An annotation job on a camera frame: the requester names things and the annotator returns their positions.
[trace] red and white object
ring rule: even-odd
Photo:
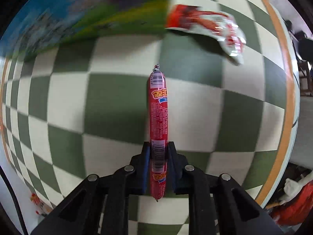
[[[164,196],[168,141],[167,89],[165,77],[157,64],[148,81],[150,119],[150,193],[157,201]]]
[[[210,36],[236,62],[244,62],[245,34],[236,24],[234,16],[226,12],[201,11],[198,6],[177,4],[167,17],[166,29]]]

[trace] checkered surface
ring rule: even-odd
[[[243,65],[216,40],[166,32],[102,37],[9,61],[3,122],[12,167],[54,207],[88,174],[112,174],[148,136],[146,82],[166,76],[169,140],[208,174],[227,172],[256,198],[280,142],[286,76],[261,0],[171,0],[234,15],[247,46]],[[130,234],[187,234],[188,198],[132,196]]]

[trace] orange border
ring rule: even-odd
[[[269,176],[267,177],[266,182],[264,183],[261,191],[259,192],[258,197],[256,198],[256,202],[261,205],[265,198],[267,197],[268,193],[272,189],[273,184],[278,176],[278,173],[281,170],[281,165],[283,164],[284,158],[286,156],[286,152],[288,149],[289,141],[290,141],[290,134],[291,128],[295,113],[295,92],[294,92],[294,80],[293,80],[293,73],[292,73],[292,64],[291,64],[291,57],[288,50],[288,43],[284,33],[284,29],[281,26],[278,16],[276,15],[272,5],[270,4],[269,0],[262,0],[263,4],[265,5],[270,18],[273,22],[274,28],[277,32],[277,38],[281,46],[281,52],[283,55],[284,61],[284,69],[286,72],[286,109],[285,109],[285,116],[284,116],[284,125],[283,131],[281,134],[281,142],[278,147],[277,156],[275,162],[273,164],[272,170],[270,171]]]
[[[5,137],[4,137],[4,128],[3,128],[3,117],[2,117],[2,98],[3,98],[3,85],[5,80],[5,74],[7,72],[7,64],[9,63],[9,59],[5,59],[4,67],[3,67],[3,73],[2,73],[2,79],[1,79],[1,88],[0,88],[0,133],[2,136],[2,142],[3,142],[3,148],[5,155],[7,156],[7,160],[10,163],[9,154],[7,153],[7,145],[5,143]]]

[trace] white label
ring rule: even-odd
[[[164,172],[165,140],[151,140],[152,146],[152,171]]]
[[[150,77],[150,88],[164,88],[162,72],[154,71]]]

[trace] sausage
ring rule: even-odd
[[[158,201],[165,192],[168,142],[167,89],[159,64],[154,67],[149,77],[148,102],[151,143],[150,193]]]

